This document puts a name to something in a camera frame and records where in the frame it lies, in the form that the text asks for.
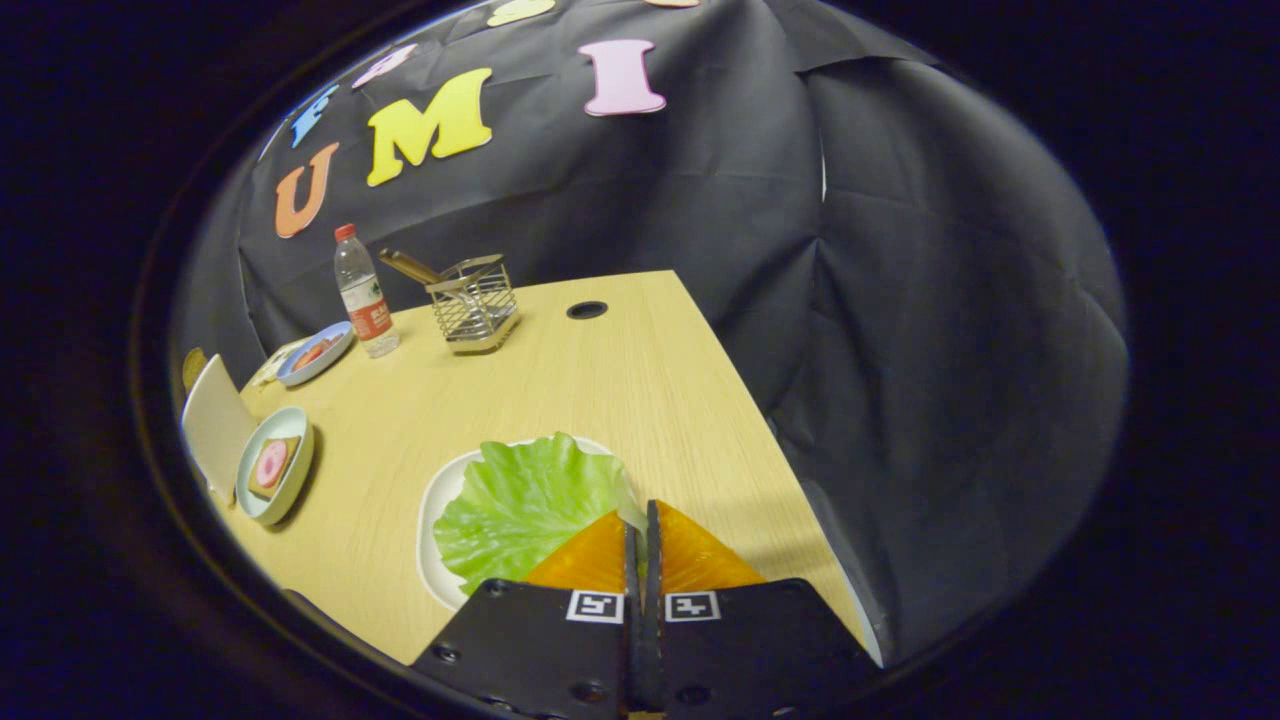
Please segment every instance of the pink letter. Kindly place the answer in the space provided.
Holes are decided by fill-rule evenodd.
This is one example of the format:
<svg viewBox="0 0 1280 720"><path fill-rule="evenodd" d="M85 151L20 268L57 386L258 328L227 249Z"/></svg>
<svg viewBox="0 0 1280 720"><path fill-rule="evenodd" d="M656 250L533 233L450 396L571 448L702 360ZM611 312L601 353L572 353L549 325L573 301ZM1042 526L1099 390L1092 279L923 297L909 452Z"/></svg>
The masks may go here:
<svg viewBox="0 0 1280 720"><path fill-rule="evenodd" d="M417 42L406 45L404 47L401 47L399 50L392 53L390 55L383 58L381 60L378 60L376 63L372 64L372 67L365 70L365 74L360 76L360 78L357 78L356 82L351 83L351 88L356 90L357 87L365 85L366 82L374 79L375 77L384 76L394 70L396 68L399 67L401 63L408 59L408 54L412 53L415 47L417 47Z"/></svg>
<svg viewBox="0 0 1280 720"><path fill-rule="evenodd" d="M584 108L588 115L653 113L667 106L666 97L649 90L646 50L653 50L648 40L607 40L577 49L595 65L595 97Z"/></svg>

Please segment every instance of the blue-rimmed plate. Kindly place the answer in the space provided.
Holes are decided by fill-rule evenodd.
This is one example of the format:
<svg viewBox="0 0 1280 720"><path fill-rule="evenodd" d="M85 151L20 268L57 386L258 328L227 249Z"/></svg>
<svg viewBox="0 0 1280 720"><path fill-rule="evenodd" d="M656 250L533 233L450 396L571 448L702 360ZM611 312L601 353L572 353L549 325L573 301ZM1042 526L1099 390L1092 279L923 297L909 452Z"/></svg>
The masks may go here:
<svg viewBox="0 0 1280 720"><path fill-rule="evenodd" d="M356 331L351 327L348 320L340 323L334 323L328 328L311 336L311 340L303 342L297 350L289 354L280 365L280 369L275 372L275 379L284 383L285 387L300 386L311 378L325 372L333 361L342 357L342 354L351 347L352 341L356 340ZM306 356L314 347L321 342L330 341L333 345L328 350L316 356L306 365L302 365L297 370L293 369L303 356Z"/></svg>

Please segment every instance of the white plate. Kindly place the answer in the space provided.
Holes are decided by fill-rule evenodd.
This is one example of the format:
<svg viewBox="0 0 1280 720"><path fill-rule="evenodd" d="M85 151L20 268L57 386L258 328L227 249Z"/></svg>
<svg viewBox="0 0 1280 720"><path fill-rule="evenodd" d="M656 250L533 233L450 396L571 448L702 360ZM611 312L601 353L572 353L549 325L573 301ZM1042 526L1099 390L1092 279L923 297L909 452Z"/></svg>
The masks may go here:
<svg viewBox="0 0 1280 720"><path fill-rule="evenodd" d="M269 438L287 437L301 437L302 439L298 442L298 448L293 451L293 457L289 459L289 466L280 477L280 487L275 489L275 495L270 500L262 500L248 491L248 477L253 471L259 454L262 452L262 443ZM315 447L315 432L311 430L307 414L301 407L280 407L270 418L262 420L262 424L250 436L241 451L239 473L236 477L236 496L239 498L244 514L264 525L271 525L284 518L293 501L298 498L302 484L307 482L307 471L311 469L311 455Z"/></svg>
<svg viewBox="0 0 1280 720"><path fill-rule="evenodd" d="M540 438L522 439L507 445L529 445L536 439ZM609 452L609 448L594 439L577 436L573 436L573 439L577 442L577 448L588 455L613 455ZM467 596L462 594L460 589L460 585L466 579L451 573L444 566L444 562L440 561L440 550L435 546L435 534L431 533L431 528L435 527L435 521L444 514L444 506L462 492L462 471L475 460L484 460L479 450L445 462L426 486L426 492L422 493L422 506L417 514L417 575L422 579L422 584L426 585L431 596L449 610L457 610L467 601ZM630 480L627 482L627 488L631 489L634 500L635 488L631 487Z"/></svg>

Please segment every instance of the red bottle label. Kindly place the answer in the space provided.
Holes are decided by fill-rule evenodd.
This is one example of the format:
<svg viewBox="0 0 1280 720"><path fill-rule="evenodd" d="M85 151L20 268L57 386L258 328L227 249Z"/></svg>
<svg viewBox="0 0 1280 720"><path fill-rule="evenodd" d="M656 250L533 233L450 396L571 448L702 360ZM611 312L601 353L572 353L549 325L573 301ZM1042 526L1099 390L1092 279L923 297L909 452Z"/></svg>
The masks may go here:
<svg viewBox="0 0 1280 720"><path fill-rule="evenodd" d="M390 329L392 311L387 307L387 299L383 297L383 288L378 286L378 278L369 278L344 290L342 301L360 340L372 340Z"/></svg>

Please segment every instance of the water bottle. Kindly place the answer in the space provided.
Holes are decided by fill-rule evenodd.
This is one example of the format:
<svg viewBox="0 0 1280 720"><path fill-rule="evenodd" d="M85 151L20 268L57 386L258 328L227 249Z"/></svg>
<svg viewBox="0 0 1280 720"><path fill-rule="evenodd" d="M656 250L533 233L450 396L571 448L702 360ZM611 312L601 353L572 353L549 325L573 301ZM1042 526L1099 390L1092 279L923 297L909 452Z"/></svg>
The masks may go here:
<svg viewBox="0 0 1280 720"><path fill-rule="evenodd" d="M356 328L356 337L370 357L387 355L399 345L399 333L392 327L392 311L378 284L374 261L356 238L356 225L342 225L333 234L338 240L338 254L333 260L338 290Z"/></svg>

